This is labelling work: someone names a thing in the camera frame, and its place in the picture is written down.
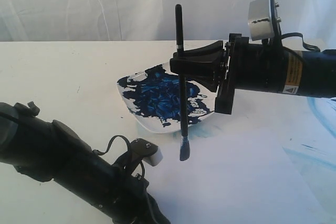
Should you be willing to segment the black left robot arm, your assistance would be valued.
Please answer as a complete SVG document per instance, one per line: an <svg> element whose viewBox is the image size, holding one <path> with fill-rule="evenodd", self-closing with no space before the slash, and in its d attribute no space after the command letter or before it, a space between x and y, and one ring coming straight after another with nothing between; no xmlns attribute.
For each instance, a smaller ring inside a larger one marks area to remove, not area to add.
<svg viewBox="0 0 336 224"><path fill-rule="evenodd" d="M128 172L130 151L109 164L59 121L1 103L1 162L39 182L54 181L116 223L150 223L142 189Z"/></svg>

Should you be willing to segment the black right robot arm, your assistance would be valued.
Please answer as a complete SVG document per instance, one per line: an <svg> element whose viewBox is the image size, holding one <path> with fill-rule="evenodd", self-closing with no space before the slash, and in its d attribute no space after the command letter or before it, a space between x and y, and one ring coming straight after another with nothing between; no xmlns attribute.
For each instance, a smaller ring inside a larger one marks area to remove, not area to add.
<svg viewBox="0 0 336 224"><path fill-rule="evenodd" d="M335 97L335 50L303 44L304 51L282 45L285 34L251 44L248 37L230 34L229 41L174 53L170 71L184 75L217 94L214 111L231 114L235 90Z"/></svg>

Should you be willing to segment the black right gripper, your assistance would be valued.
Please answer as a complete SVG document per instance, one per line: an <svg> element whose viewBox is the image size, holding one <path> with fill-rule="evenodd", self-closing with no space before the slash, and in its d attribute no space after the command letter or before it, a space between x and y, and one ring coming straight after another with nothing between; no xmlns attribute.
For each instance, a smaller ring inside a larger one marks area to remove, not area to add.
<svg viewBox="0 0 336 224"><path fill-rule="evenodd" d="M215 112L231 114L235 90L266 92L269 89L269 63L262 44L251 44L248 37L231 33L225 45L225 65L220 74L223 44L218 40L201 48L186 50L182 57L174 53L170 59L170 71L198 82L210 92L216 92L218 88Z"/></svg>

